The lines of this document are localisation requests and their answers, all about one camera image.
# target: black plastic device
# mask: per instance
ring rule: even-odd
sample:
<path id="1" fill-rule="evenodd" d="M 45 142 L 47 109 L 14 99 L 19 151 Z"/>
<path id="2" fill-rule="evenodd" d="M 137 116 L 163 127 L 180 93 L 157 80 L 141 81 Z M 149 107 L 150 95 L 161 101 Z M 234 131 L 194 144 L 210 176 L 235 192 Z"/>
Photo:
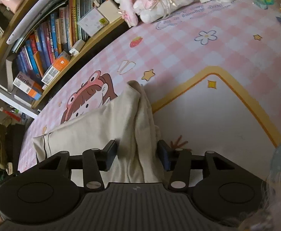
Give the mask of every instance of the black plastic device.
<path id="1" fill-rule="evenodd" d="M 162 183 L 109 183 L 108 171 L 117 153 L 110 141 L 102 150 L 70 156 L 61 151 L 0 185 L 0 231 L 218 231 L 229 218 L 261 207 L 266 183 L 213 151 L 204 156 L 173 150 L 163 140 L 157 156 L 166 171 Z M 71 180 L 83 170 L 84 187 Z M 203 180 L 189 187 L 191 169 Z"/>

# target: beige blanket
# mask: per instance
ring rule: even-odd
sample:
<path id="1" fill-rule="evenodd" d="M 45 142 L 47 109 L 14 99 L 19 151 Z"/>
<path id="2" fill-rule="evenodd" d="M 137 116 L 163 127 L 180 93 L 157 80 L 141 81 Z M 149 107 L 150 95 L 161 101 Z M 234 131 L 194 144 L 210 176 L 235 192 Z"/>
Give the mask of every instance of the beige blanket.
<path id="1" fill-rule="evenodd" d="M 110 140 L 116 140 L 118 153 L 112 167 L 101 172 L 107 186 L 108 182 L 161 182 L 163 168 L 156 156 L 159 137 L 143 86 L 130 81 L 116 99 L 33 138 L 33 144 L 42 161 L 62 150 L 81 155 L 87 149 L 103 149 Z M 73 171 L 71 179 L 82 185 L 81 173 Z"/>

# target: wooden shelf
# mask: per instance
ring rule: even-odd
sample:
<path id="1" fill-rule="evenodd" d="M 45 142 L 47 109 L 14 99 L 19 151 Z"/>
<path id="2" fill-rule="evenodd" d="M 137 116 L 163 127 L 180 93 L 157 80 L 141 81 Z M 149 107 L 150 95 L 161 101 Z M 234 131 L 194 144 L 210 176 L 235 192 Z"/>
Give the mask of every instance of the wooden shelf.
<path id="1" fill-rule="evenodd" d="M 7 44 L 7 40 L 10 37 L 11 33 L 14 31 L 16 26 L 20 23 L 23 17 L 27 14 L 27 12 L 34 6 L 34 4 L 38 0 L 24 0 L 21 7 L 14 14 L 12 20 L 10 21 L 8 27 L 6 28 L 1 40 L 0 40 L 0 64 L 3 62 L 5 55 L 7 55 L 7 50 L 9 47 Z"/>
<path id="2" fill-rule="evenodd" d="M 119 25 L 121 25 L 124 22 L 124 19 L 118 18 L 116 21 L 114 21 L 111 24 L 108 24 L 103 29 L 101 29 L 97 34 L 95 34 L 93 37 L 89 38 L 89 40 L 86 42 L 84 47 L 82 48 L 81 52 L 73 56 L 69 62 L 69 64 L 55 77 L 55 79 L 46 87 L 44 90 L 42 96 L 39 100 L 34 101 L 32 103 L 32 108 L 35 109 L 39 105 L 39 103 L 42 101 L 42 99 L 48 94 L 48 92 L 51 90 L 51 88 L 60 80 L 60 78 L 84 55 L 86 54 L 93 46 L 95 46 L 99 41 L 101 41 L 108 33 L 113 31 L 115 28 L 117 28 Z"/>

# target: cartoon character print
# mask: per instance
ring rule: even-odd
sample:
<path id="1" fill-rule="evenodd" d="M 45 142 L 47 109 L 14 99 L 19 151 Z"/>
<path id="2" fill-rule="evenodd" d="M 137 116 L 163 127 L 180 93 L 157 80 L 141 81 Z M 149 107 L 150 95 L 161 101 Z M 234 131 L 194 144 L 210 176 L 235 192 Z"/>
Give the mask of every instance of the cartoon character print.
<path id="1" fill-rule="evenodd" d="M 98 108 L 116 97 L 111 76 L 101 75 L 101 71 L 97 70 L 70 96 L 61 123 Z"/>

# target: star print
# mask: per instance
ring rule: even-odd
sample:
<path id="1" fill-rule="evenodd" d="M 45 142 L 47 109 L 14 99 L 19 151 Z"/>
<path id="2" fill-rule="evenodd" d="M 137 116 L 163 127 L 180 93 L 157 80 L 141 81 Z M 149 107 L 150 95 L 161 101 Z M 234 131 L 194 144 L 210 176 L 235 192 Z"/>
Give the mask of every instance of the star print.
<path id="1" fill-rule="evenodd" d="M 143 73 L 143 77 L 141 78 L 142 80 L 146 80 L 147 82 L 151 79 L 151 77 L 154 77 L 155 73 L 153 73 L 153 69 L 149 71 L 145 71 Z"/>
<path id="2" fill-rule="evenodd" d="M 208 88 L 216 89 L 216 82 L 208 80 Z"/>
<path id="3" fill-rule="evenodd" d="M 254 35 L 254 39 L 258 40 L 258 41 L 261 41 L 262 37 L 260 35 Z"/>
<path id="4" fill-rule="evenodd" d="M 43 129 L 42 129 L 42 134 L 43 134 L 43 135 L 45 134 L 46 129 L 47 129 L 47 127 L 46 127 L 46 126 L 44 126 L 44 127 L 43 127 Z"/>

